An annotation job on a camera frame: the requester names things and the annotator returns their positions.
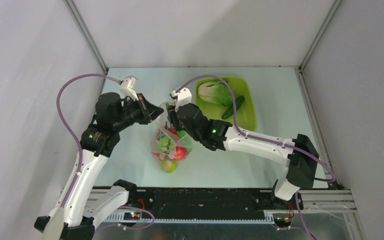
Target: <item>clear plastic bag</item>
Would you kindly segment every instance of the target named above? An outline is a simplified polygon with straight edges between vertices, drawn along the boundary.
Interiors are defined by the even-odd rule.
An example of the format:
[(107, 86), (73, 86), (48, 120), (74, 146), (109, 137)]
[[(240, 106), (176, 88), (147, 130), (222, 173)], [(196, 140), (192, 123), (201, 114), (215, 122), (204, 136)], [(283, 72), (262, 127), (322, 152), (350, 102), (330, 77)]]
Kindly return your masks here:
[(155, 120), (156, 131), (152, 138), (151, 153), (161, 164), (161, 169), (171, 173), (192, 151), (193, 140), (185, 131), (172, 130), (168, 119), (168, 105), (168, 102), (160, 105), (164, 113)]

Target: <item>cucumber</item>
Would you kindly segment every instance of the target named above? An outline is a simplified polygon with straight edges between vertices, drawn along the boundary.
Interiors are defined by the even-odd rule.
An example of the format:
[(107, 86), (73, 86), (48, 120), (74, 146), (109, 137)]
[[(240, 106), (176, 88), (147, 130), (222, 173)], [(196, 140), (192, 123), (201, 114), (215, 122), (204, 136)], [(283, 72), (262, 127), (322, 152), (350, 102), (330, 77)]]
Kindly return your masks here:
[[(244, 96), (238, 96), (235, 100), (236, 103), (236, 111), (239, 110), (239, 108), (242, 106), (242, 104), (245, 102), (245, 97)], [(230, 118), (233, 115), (233, 103), (230, 105), (230, 107), (223, 113), (221, 116), (221, 119), (225, 120)]]

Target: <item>black mount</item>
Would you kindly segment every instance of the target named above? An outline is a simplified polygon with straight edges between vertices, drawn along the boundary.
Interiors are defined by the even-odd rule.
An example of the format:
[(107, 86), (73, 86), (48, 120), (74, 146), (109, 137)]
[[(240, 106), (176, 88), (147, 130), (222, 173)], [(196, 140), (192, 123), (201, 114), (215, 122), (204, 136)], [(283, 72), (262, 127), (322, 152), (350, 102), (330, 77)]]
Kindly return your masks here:
[(226, 140), (228, 128), (232, 127), (230, 122), (209, 120), (193, 103), (180, 106), (177, 112), (175, 106), (171, 105), (167, 111), (168, 120), (175, 131), (185, 130), (193, 140), (211, 151), (226, 150), (223, 142)]
[(95, 105), (96, 114), (81, 135), (82, 149), (94, 152), (95, 156), (110, 157), (120, 141), (119, 132), (134, 123), (149, 124), (164, 112), (161, 107), (148, 102), (142, 93), (137, 96), (138, 101), (133, 101), (130, 97), (121, 99), (115, 92), (99, 96)]
[[(137, 199), (137, 187), (136, 184), (125, 181), (118, 180), (114, 182), (113, 186), (120, 186), (125, 188), (129, 193), (129, 202), (135, 203)], [(36, 219), (34, 223), (34, 228), (43, 233), (46, 225), (51, 220), (50, 216), (40, 216)], [(68, 226), (65, 222), (64, 227), (62, 228), (60, 240), (92, 240), (95, 234), (95, 226), (93, 225), (93, 217), (85, 217), (81, 220), (80, 225), (78, 226)]]
[[(96, 186), (94, 189), (110, 189), (110, 186)], [(138, 187), (136, 196), (159, 220), (263, 220), (264, 210), (288, 210), (289, 203), (294, 210), (297, 209), (295, 198), (287, 205), (275, 204), (271, 200), (271, 191), (270, 188)], [(302, 200), (299, 209), (304, 209)], [(151, 217), (143, 213), (142, 218)]]
[[(298, 134), (292, 141), (295, 143), (295, 147), (319, 158), (319, 153), (317, 153), (308, 136)], [(297, 150), (294, 150), (287, 158), (290, 160), (286, 174), (287, 181), (301, 189), (312, 189), (316, 176), (317, 162)]]

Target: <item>white wall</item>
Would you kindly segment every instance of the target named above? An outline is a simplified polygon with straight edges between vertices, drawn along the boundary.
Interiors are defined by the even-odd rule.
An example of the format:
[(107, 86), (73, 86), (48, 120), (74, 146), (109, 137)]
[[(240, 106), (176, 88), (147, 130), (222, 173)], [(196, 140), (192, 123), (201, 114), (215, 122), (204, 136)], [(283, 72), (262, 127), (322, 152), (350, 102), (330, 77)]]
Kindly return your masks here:
[(304, 76), (367, 237), (384, 239), (384, 1), (344, 1)]
[(78, 0), (109, 67), (292, 66), (334, 0)]
[[(0, 0), (0, 240), (41, 239), (36, 217), (56, 203), (76, 155), (57, 93), (85, 73), (101, 71), (63, 1)], [(80, 80), (61, 99), (78, 135), (101, 83)]]

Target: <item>metal frame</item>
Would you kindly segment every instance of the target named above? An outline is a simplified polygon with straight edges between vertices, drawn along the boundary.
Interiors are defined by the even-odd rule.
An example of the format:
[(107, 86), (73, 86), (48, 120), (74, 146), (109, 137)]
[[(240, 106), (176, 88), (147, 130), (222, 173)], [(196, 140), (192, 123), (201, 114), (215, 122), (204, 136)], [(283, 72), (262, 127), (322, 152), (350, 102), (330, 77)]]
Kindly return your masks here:
[(96, 61), (98, 62), (100, 68), (102, 69), (104, 74), (108, 73), (108, 67), (105, 64), (104, 59), (102, 58), (101, 53), (99, 52), (99, 49), (97, 47), (97, 44), (95, 43), (94, 39), (92, 38), (91, 33), (89, 32), (85, 21), (82, 18), (82, 15), (80, 14), (76, 4), (73, 0), (64, 0), (65, 5), (67, 6), (67, 9), (69, 10), (75, 24), (77, 25), (81, 35), (84, 37), (84, 40), (86, 40), (87, 46), (90, 48), (90, 51), (92, 52), (93, 56), (95, 57)]
[[(306, 81), (300, 68), (298, 66), (295, 67), (296, 79), (298, 80), (299, 89), (301, 90), (302, 98), (304, 100), (305, 109), (307, 110), (308, 118), (310, 120), (311, 129), (316, 141), (318, 153), (320, 154), (320, 160), (322, 160), (328, 166), (332, 166), (331, 159), (329, 157), (329, 151), (326, 146), (325, 138), (322, 134), (322, 128), (319, 124), (319, 119), (316, 114), (316, 109), (314, 107), (313, 101), (310, 97), (309, 89), (307, 87)], [(325, 175), (330, 178), (330, 173), (324, 169)]]
[[(310, 119), (310, 125), (314, 134), (314, 137), (316, 139), (316, 145), (318, 148), (318, 151), (320, 153), (320, 159), (324, 161), (326, 164), (332, 166), (331, 159), (329, 156), (329, 151), (326, 145), (326, 142), (323, 138), (322, 134), (322, 128), (319, 124), (319, 120), (316, 114), (315, 106), (312, 102), (308, 86), (306, 84), (305, 78), (303, 76), (303, 71), (305, 70), (306, 66), (309, 63), (309, 60), (311, 59), (313, 52), (317, 48), (320, 40), (322, 39), (323, 35), (326, 33), (327, 28), (329, 27), (333, 17), (337, 13), (339, 7), (343, 3), (344, 0), (335, 0), (332, 4), (326, 18), (324, 19), (322, 25), (320, 26), (320, 29), (317, 32), (317, 35), (315, 36), (314, 40), (312, 41), (310, 48), (305, 54), (305, 57), (303, 58), (300, 66), (295, 66), (295, 73), (298, 80), (299, 88), (301, 90), (302, 97), (304, 99), (305, 108), (307, 110), (308, 117)], [(99, 66), (101, 67), (102, 71), (107, 74), (108, 73), (108, 67), (103, 59), (103, 57), (100, 54), (100, 51), (93, 40), (91, 33), (89, 32), (78, 8), (76, 7), (76, 4), (74, 3), (74, 0), (64, 0), (70, 14), (73, 17), (73, 20), (75, 21), (76, 25), (78, 26), (78, 29), (82, 36), (84, 37), (88, 47), (90, 48), (92, 54), (94, 55), (96, 61), (98, 62)], [(89, 195), (89, 198), (87, 202), (90, 204), (94, 201), (96, 201), (101, 194), (104, 194), (108, 191), (108, 189), (93, 189), (92, 192)], [(354, 203), (353, 196), (351, 194), (350, 190), (301, 190), (299, 191), (302, 196), (303, 200), (303, 206), (304, 210), (301, 212), (303, 214), (315, 214), (315, 213), (328, 213), (328, 214), (340, 214), (342, 213), (344, 221), (347, 226), (348, 234), (351, 240), (366, 240), (367, 237), (364, 233), (360, 217), (357, 212), (356, 205)], [(117, 210), (113, 212), (110, 216), (107, 217), (107, 219), (104, 222), (117, 222), (120, 220), (120, 214), (121, 210)], [(286, 213), (285, 210), (265, 210), (264, 211), (268, 219), (262, 220), (261, 222), (254, 221), (250, 223), (257, 223), (257, 224), (267, 224), (271, 223), (271, 216), (273, 217), (273, 214), (276, 213)], [(176, 221), (173, 219), (161, 219), (161, 223), (176, 223), (180, 221)]]
[[(140, 220), (124, 220), (124, 213), (126, 210), (116, 210), (111, 213), (103, 223), (150, 223), (151, 219)], [(157, 224), (274, 224), (275, 220), (272, 213), (264, 212), (265, 219), (261, 220), (192, 220), (192, 219), (156, 219)]]
[(301, 62), (301, 65), (299, 65), (299, 68), (303, 71), (307, 64), (309, 63), (309, 60), (311, 56), (313, 55), (313, 52), (315, 51), (316, 47), (319, 45), (320, 40), (322, 39), (323, 35), (325, 35), (326, 30), (328, 29), (329, 25), (331, 24), (332, 19), (334, 18), (335, 14), (337, 13), (339, 7), (341, 6), (342, 2), (344, 0), (335, 0), (332, 4), (332, 6), (329, 9), (329, 12), (327, 13), (327, 16), (324, 18), (323, 23), (320, 26), (320, 29), (318, 30), (317, 34), (315, 35), (314, 40), (312, 41), (310, 48), (308, 49), (307, 53), (304, 56), (304, 59)]

